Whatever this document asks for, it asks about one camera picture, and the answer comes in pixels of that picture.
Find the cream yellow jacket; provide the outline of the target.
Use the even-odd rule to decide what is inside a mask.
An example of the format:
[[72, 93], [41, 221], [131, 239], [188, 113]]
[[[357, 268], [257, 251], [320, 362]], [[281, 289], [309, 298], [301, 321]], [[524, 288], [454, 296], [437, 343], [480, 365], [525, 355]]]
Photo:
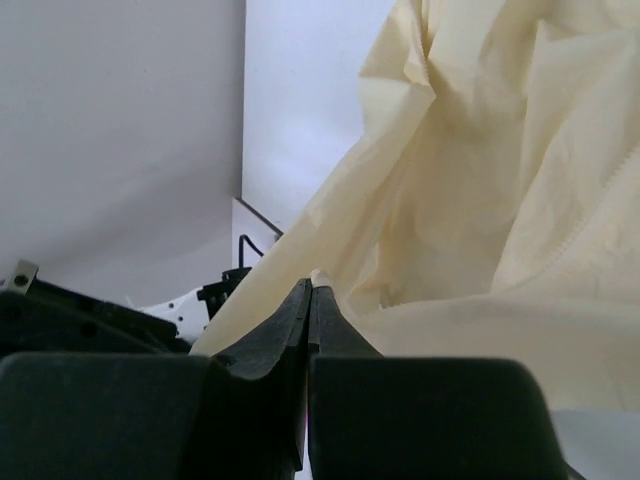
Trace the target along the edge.
[[554, 409], [639, 408], [639, 5], [400, 1], [365, 128], [193, 346], [303, 277], [389, 356], [524, 364]]

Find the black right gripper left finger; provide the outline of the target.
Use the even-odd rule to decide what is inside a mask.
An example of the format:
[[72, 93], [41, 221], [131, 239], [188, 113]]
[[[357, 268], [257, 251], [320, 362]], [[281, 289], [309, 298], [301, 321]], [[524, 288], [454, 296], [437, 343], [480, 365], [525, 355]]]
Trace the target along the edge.
[[237, 343], [1, 356], [5, 479], [290, 479], [301, 468], [311, 284]]

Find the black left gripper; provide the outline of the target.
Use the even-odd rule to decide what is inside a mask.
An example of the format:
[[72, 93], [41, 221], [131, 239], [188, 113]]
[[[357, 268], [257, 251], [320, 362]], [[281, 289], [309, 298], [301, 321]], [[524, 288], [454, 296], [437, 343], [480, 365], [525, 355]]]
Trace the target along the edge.
[[35, 277], [1, 288], [1, 354], [22, 351], [186, 353], [175, 324]]

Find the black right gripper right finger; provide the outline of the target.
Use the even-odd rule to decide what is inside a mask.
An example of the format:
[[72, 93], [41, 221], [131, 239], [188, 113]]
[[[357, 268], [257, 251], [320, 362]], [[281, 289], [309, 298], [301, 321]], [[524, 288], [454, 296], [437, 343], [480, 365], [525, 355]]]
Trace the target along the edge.
[[309, 317], [308, 451], [317, 479], [565, 479], [542, 391], [520, 363], [386, 357], [328, 286]]

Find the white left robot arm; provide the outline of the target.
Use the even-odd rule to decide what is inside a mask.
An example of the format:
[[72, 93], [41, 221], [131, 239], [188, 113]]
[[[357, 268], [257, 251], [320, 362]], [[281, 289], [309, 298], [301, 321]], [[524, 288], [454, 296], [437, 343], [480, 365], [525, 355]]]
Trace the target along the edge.
[[247, 268], [176, 299], [134, 308], [67, 290], [21, 260], [1, 274], [1, 356], [18, 352], [186, 353]]

